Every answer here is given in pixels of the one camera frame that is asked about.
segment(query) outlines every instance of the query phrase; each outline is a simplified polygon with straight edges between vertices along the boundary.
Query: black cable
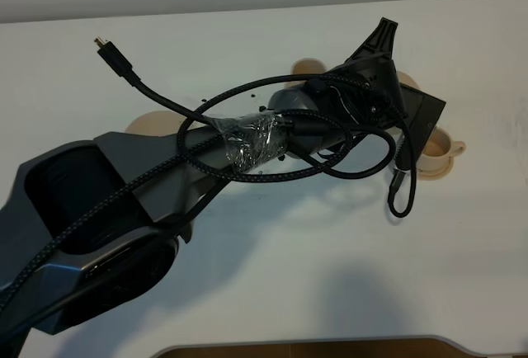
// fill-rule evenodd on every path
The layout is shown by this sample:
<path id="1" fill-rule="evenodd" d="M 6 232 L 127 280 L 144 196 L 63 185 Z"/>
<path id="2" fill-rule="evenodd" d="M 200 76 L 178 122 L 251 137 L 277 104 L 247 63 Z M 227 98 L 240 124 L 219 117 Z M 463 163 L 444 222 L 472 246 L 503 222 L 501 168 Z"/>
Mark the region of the black cable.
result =
<path id="1" fill-rule="evenodd" d="M 370 177 L 381 170 L 383 170 L 385 167 L 389 165 L 389 163 L 394 159 L 394 154 L 396 153 L 396 143 L 394 142 L 393 137 L 390 136 L 389 133 L 376 129 L 375 127 L 372 127 L 370 125 L 353 125 L 350 127 L 351 131 L 360 131 L 363 133 L 368 133 L 372 135 L 376 135 L 380 138 L 382 138 L 387 145 L 389 146 L 389 150 L 387 151 L 387 155 L 384 157 L 383 160 L 381 160 L 378 164 L 375 166 L 364 170 L 360 172 L 342 172 L 338 170 L 334 170 L 333 168 L 325 168 L 323 172 L 325 174 L 328 174 L 331 177 L 336 177 L 340 179 L 348 179 L 348 180 L 355 180 L 355 179 L 363 179 Z M 306 153 L 300 146 L 296 145 L 295 143 L 290 142 L 288 145 L 288 149 L 295 154 L 296 156 L 299 156 L 302 160 L 307 162 L 308 164 L 312 166 L 317 166 L 321 164 L 316 159 L 312 158 L 309 153 Z"/>
<path id="2" fill-rule="evenodd" d="M 341 102 L 342 107 L 345 110 L 345 112 L 357 124 L 364 124 L 365 123 L 365 118 L 363 117 L 363 115 L 360 115 L 360 113 L 357 110 L 356 106 L 351 101 L 349 101 L 348 96 L 346 96 L 346 97 L 342 96 L 341 91 L 337 87 L 335 87 L 335 86 L 330 86 L 330 87 L 332 88 L 332 90 L 334 90 L 337 93 L 337 96 L 339 97 L 339 101 Z"/>
<path id="3" fill-rule="evenodd" d="M 86 284 L 80 285 L 75 291 L 66 294 L 60 299 L 55 300 L 52 304 L 40 309 L 38 312 L 32 314 L 30 317 L 24 319 L 8 332 L 0 336 L 0 346 L 9 342 L 21 332 L 28 328 L 34 327 L 41 323 L 51 314 L 58 312 L 66 304 L 72 303 L 81 296 L 100 288 L 107 282 L 114 280 L 116 277 L 129 270 L 132 266 L 139 264 L 147 255 L 159 248 L 159 245 L 165 243 L 168 239 L 177 236 L 183 228 L 185 228 L 200 212 L 229 184 L 229 181 L 218 181 L 205 195 L 202 196 L 185 215 L 183 215 L 176 224 L 170 228 L 164 229 L 158 236 L 150 240 L 148 243 L 139 247 L 130 257 L 124 259 L 117 266 L 112 267 L 111 270 L 103 273 L 97 278 L 88 281 Z"/>
<path id="4" fill-rule="evenodd" d="M 363 142 L 363 139 L 365 139 L 367 135 L 368 134 L 364 134 L 364 133 L 359 133 L 358 135 L 355 135 L 354 140 L 352 141 L 352 149 L 355 148 L 357 145 L 359 145 L 361 142 Z M 317 155 L 320 158 L 323 158 L 324 160 L 327 160 L 328 158 L 330 158 L 332 154 L 325 154 L 325 153 L 317 152 Z"/>
<path id="5" fill-rule="evenodd" d="M 194 168 L 203 172 L 204 174 L 211 175 L 220 179 L 226 179 L 228 181 L 238 181 L 238 182 L 249 182 L 249 183 L 273 183 L 273 182 L 285 182 L 293 181 L 296 179 L 311 177 L 312 175 L 319 174 L 325 169 L 329 169 L 337 165 L 341 160 L 351 150 L 352 135 L 350 130 L 339 120 L 335 120 L 330 116 L 321 115 L 316 111 L 307 111 L 307 110 L 287 110 L 282 111 L 283 116 L 303 116 L 310 119 L 321 120 L 329 125 L 339 129 L 345 137 L 343 145 L 340 147 L 339 151 L 334 153 L 325 163 L 317 163 L 317 165 L 305 168 L 304 170 L 294 171 L 294 172 L 284 172 L 280 174 L 243 174 L 243 173 L 231 173 L 224 170 L 219 170 L 213 168 L 196 158 L 193 154 L 189 153 L 185 145 L 186 132 L 189 126 L 192 123 L 191 119 L 186 119 L 178 130 L 177 134 L 177 149 L 179 154 L 181 154 L 187 162 L 192 165 Z"/>
<path id="6" fill-rule="evenodd" d="M 159 105 L 165 106 L 171 111 L 175 111 L 176 113 L 179 113 L 180 115 L 184 115 L 185 117 L 192 118 L 193 120 L 199 121 L 200 123 L 203 123 L 204 125 L 209 124 L 209 121 L 203 115 L 200 115 L 199 113 L 196 113 L 195 111 L 191 111 L 190 109 L 187 109 L 184 106 L 181 106 L 180 104 L 177 104 L 176 102 L 171 101 L 166 97 L 160 96 L 150 87 L 146 86 L 143 82 L 137 82 L 134 85 L 134 87 L 137 88 L 139 92 L 141 92 L 142 94 L 144 94 L 151 100 L 157 102 Z"/>
<path id="7" fill-rule="evenodd" d="M 393 180 L 390 182 L 389 186 L 389 195 L 387 196 L 387 204 L 389 205 L 389 210 L 392 215 L 397 218 L 405 218 L 411 213 L 414 204 L 414 196 L 416 195 L 416 185 L 417 185 L 417 169 L 416 169 L 416 154 L 414 153 L 414 145 L 411 140 L 411 132 L 405 124 L 403 117 L 400 116 L 399 127 L 403 132 L 403 138 L 408 141 L 409 148 L 409 158 L 411 160 L 411 186 L 409 187 L 409 198 L 405 210 L 399 212 L 394 207 L 394 199 L 396 193 L 398 193 L 399 187 L 402 185 L 403 179 L 405 177 L 405 172 L 400 170 L 395 170 Z"/>

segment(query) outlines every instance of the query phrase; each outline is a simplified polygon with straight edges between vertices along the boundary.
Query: cup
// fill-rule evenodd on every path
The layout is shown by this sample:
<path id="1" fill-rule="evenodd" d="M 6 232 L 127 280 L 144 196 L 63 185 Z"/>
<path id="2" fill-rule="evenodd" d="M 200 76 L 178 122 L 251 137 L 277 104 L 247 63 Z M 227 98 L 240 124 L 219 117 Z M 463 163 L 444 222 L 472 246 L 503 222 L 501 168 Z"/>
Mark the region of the cup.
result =
<path id="1" fill-rule="evenodd" d="M 162 137 L 177 133 L 185 119 L 185 116 L 173 111 L 149 112 L 132 121 L 125 132 L 127 134 Z M 198 123 L 194 122 L 189 130 L 196 127 L 198 127 Z"/>
<path id="2" fill-rule="evenodd" d="M 465 143 L 454 141 L 447 131 L 436 128 L 416 165 L 421 179 L 439 179 L 453 167 L 454 158 L 465 151 Z"/>
<path id="3" fill-rule="evenodd" d="M 318 59 L 300 59 L 291 67 L 292 75 L 300 75 L 304 73 L 325 73 L 327 72 L 327 67 L 324 66 L 322 61 Z M 292 87 L 300 82 L 287 82 L 285 87 Z"/>

